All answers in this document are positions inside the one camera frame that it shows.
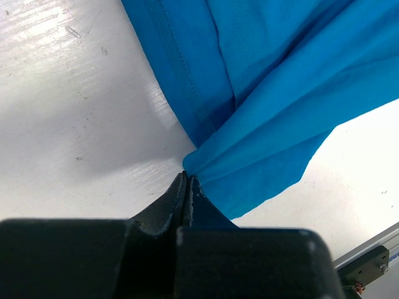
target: crumpled fabric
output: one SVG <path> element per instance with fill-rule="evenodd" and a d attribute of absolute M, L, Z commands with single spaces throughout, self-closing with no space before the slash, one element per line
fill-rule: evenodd
<path fill-rule="evenodd" d="M 230 219 L 298 182 L 339 124 L 399 97 L 399 0 L 122 0 Z"/>

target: white surface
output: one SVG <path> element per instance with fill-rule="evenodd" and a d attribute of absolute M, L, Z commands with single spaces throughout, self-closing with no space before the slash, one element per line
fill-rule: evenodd
<path fill-rule="evenodd" d="M 0 94 L 0 219 L 130 217 L 193 149 L 119 0 L 2 0 Z M 398 112 L 337 128 L 299 184 L 235 222 L 310 228 L 335 258 L 396 223 Z"/>

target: table scratch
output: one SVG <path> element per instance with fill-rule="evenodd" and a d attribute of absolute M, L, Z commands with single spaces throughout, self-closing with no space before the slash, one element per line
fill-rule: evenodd
<path fill-rule="evenodd" d="M 77 37 L 78 39 L 80 38 L 80 34 L 75 29 L 71 28 L 70 26 L 66 26 L 65 30 L 68 33 L 72 34 L 74 37 Z"/>

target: fabric fold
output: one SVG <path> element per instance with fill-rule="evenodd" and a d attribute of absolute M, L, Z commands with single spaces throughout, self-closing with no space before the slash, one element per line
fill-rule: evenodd
<path fill-rule="evenodd" d="M 399 97 L 398 0 L 123 2 L 198 148 L 184 168 L 229 218 L 298 182 L 337 125 Z"/>

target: screw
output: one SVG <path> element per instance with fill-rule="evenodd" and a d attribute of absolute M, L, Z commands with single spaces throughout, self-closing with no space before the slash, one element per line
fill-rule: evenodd
<path fill-rule="evenodd" d="M 387 265 L 385 265 L 384 263 L 380 266 L 380 270 L 383 274 L 387 273 L 389 271 L 389 268 Z"/>

